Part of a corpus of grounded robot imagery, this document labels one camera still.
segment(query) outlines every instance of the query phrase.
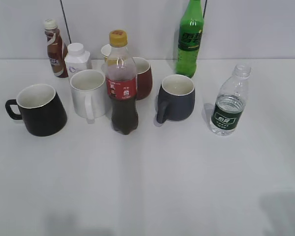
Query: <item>mug rim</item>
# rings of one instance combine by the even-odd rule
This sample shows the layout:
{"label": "mug rim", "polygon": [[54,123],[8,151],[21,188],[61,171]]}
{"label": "mug rim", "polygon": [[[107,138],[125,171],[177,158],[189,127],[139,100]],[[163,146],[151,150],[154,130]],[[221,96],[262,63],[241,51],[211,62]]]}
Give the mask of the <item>mug rim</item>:
{"label": "mug rim", "polygon": [[[54,92],[52,98],[49,99],[47,102],[45,102],[44,104],[42,104],[42,105],[40,105],[40,106],[35,106],[35,107],[25,107],[25,106],[21,105],[21,104],[19,103],[20,95],[21,95],[23,92],[25,92],[26,90],[28,90],[28,89],[30,89],[30,88],[32,88],[32,87],[36,87],[36,86],[48,86],[48,87],[52,88],[52,89],[53,89],[53,92]],[[35,108],[40,108],[40,107],[46,106],[48,103],[50,103],[50,102],[55,98],[56,93],[57,93],[57,92],[56,92],[55,88],[52,87],[51,85],[48,85],[48,84],[35,84],[35,85],[31,85],[31,86],[28,86],[28,87],[22,89],[22,90],[19,92],[19,94],[16,96],[16,99],[15,99],[15,100],[16,100],[16,103],[18,104],[18,106],[20,106],[20,107],[22,107],[22,108],[24,108],[24,109],[35,109]]]}
{"label": "mug rim", "polygon": [[[191,90],[190,92],[188,92],[188,93],[185,93],[185,94],[174,94],[174,93],[171,93],[171,92],[167,91],[167,90],[164,88],[163,84],[164,84],[164,82],[165,82],[167,79],[169,79],[169,78],[171,78],[171,77],[182,77],[182,78],[184,78],[184,79],[188,79],[188,80],[192,83],[192,85],[193,85],[192,90]],[[191,93],[195,90],[195,88],[196,88],[196,86],[195,86],[194,82],[192,81],[192,79],[190,79],[189,77],[187,77],[187,76],[185,76],[185,75],[179,75],[179,74],[166,76],[166,77],[163,79],[161,86],[162,86],[163,90],[164,90],[166,93],[168,93],[168,94],[170,94],[170,95],[173,95],[173,96],[186,96],[186,95],[189,95],[189,94],[191,94]]]}
{"label": "mug rim", "polygon": [[136,61],[135,61],[135,58],[137,58],[137,59],[141,59],[141,60],[143,60],[144,62],[147,62],[147,63],[148,63],[148,69],[146,69],[145,71],[140,72],[140,73],[137,72],[137,75],[142,75],[142,74],[144,74],[144,73],[147,73],[148,70],[151,69],[151,64],[149,63],[149,61],[148,61],[147,59],[145,59],[145,58],[141,58],[141,57],[133,57],[134,63],[136,62]]}
{"label": "mug rim", "polygon": [[[103,81],[102,81],[102,83],[101,83],[99,86],[97,86],[97,87],[95,87],[95,88],[92,88],[92,89],[88,89],[88,90],[82,90],[82,89],[78,89],[78,88],[74,87],[74,86],[72,85],[72,80],[73,80],[73,78],[76,77],[78,74],[82,74],[82,72],[85,73],[85,72],[87,72],[87,71],[97,72],[97,73],[101,74],[101,76],[103,77]],[[88,91],[96,90],[96,89],[102,87],[104,83],[105,83],[105,76],[104,76],[104,74],[103,74],[101,71],[99,71],[99,70],[94,70],[94,69],[81,70],[81,71],[79,71],[78,73],[74,74],[74,75],[71,77],[71,79],[70,79],[70,86],[71,86],[73,89],[75,89],[75,90],[77,90],[77,91],[81,91],[81,92],[88,92]]]}

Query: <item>dark gray mug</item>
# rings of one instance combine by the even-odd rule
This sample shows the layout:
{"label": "dark gray mug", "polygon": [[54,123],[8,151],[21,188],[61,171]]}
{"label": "dark gray mug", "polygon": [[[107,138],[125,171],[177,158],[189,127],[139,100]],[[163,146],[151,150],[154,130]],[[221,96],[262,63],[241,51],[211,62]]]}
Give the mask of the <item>dark gray mug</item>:
{"label": "dark gray mug", "polygon": [[195,106],[196,90],[193,81],[184,75],[170,75],[163,81],[158,94],[156,120],[179,121],[188,118]]}

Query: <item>plastic bottle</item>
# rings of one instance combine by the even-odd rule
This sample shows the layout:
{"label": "plastic bottle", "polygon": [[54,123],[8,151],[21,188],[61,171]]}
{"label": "plastic bottle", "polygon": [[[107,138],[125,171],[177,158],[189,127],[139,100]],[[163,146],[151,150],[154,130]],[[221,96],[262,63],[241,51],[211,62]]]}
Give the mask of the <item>plastic bottle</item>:
{"label": "plastic bottle", "polygon": [[112,123],[115,130],[129,134],[139,124],[137,69],[126,47],[126,32],[114,30],[110,32],[109,39],[112,51],[106,60],[106,84],[113,107]]}
{"label": "plastic bottle", "polygon": [[84,50],[82,43],[68,45],[68,54],[64,59],[69,79],[77,72],[92,69],[90,53]]}
{"label": "plastic bottle", "polygon": [[60,36],[60,30],[54,19],[44,21],[45,35],[47,36],[47,53],[54,75],[59,78],[68,77],[64,58],[67,55],[67,46]]}
{"label": "plastic bottle", "polygon": [[250,71],[250,66],[238,64],[233,75],[222,85],[210,120],[213,133],[227,136],[235,131],[248,99]]}
{"label": "plastic bottle", "polygon": [[197,69],[197,58],[203,31],[203,15],[200,0],[190,0],[180,21],[178,61],[176,73],[193,77]]}

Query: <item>white bottle cap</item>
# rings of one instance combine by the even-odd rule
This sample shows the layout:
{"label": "white bottle cap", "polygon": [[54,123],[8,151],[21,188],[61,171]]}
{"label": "white bottle cap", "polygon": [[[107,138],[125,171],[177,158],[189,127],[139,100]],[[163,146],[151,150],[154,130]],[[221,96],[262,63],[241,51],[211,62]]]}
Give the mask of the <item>white bottle cap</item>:
{"label": "white bottle cap", "polygon": [[54,19],[44,21],[44,26],[47,30],[53,30],[58,27],[57,22]]}
{"label": "white bottle cap", "polygon": [[250,75],[251,67],[246,64],[237,64],[233,75],[236,75],[238,77],[241,77],[242,79],[248,79]]}
{"label": "white bottle cap", "polygon": [[84,46],[82,43],[71,43],[68,45],[68,53],[72,56],[80,56],[84,53]]}

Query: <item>cola bottle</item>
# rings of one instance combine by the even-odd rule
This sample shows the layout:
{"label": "cola bottle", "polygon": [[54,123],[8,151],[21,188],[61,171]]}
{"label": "cola bottle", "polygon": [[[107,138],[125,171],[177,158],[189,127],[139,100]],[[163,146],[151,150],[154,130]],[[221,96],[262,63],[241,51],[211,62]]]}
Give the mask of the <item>cola bottle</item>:
{"label": "cola bottle", "polygon": [[109,34],[112,51],[106,60],[107,93],[112,101],[112,123],[116,131],[129,134],[139,124],[136,109],[137,69],[127,50],[127,34],[114,30]]}

